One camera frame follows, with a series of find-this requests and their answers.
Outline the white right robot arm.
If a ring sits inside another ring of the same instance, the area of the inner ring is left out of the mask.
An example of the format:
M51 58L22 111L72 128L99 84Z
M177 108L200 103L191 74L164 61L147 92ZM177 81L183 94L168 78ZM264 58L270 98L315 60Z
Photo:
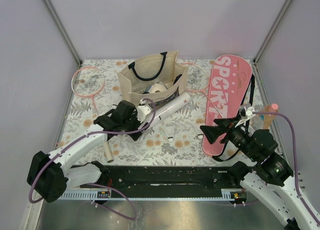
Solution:
M227 181L234 188L242 187L267 207L285 229L319 229L320 214L301 192L297 175L275 149L272 134L257 130L253 135L238 126L236 119L217 119L216 126L200 127L210 144L223 135L245 154L253 167L238 161L227 170Z

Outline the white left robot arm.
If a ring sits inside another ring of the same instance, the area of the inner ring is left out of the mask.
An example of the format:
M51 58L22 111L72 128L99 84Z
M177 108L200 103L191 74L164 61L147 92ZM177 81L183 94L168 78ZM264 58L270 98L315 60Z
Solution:
M93 161L75 167L75 163L93 148L105 145L116 135L129 135L137 140L149 126L146 119L152 115L153 107L142 100L138 106L126 100L120 101L96 118L93 124L77 139L50 153L39 151L31 161L27 183L31 186L29 201L33 193L40 200L50 203L60 198L66 190L82 185L106 187L110 183L109 170L102 163Z

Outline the white shuttlecock tube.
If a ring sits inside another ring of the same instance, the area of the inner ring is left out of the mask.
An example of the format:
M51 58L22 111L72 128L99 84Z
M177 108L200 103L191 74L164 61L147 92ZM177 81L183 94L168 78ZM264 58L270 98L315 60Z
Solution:
M152 122L151 118L153 113L150 113L139 128L142 128L148 124L149 128L154 127L160 122L163 122L167 118L171 117L175 112L186 106L190 101L190 95L187 92L183 92L181 95L169 101L167 104L158 108L155 112L155 117Z

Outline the white shuttlecock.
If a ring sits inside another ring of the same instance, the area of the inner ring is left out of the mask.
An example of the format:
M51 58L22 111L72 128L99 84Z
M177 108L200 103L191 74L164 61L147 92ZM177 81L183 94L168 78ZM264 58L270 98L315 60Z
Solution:
M194 131L195 131L195 133L196 133L196 135L197 135L197 138L198 138L199 140L202 140L203 137L204 137L204 134L203 134L203 132L201 131L200 127L201 127L201 124L200 124L200 123L196 123L196 124L193 125L193 129L194 129Z
M175 126L174 125L166 125L163 129L168 142L173 142L175 135Z

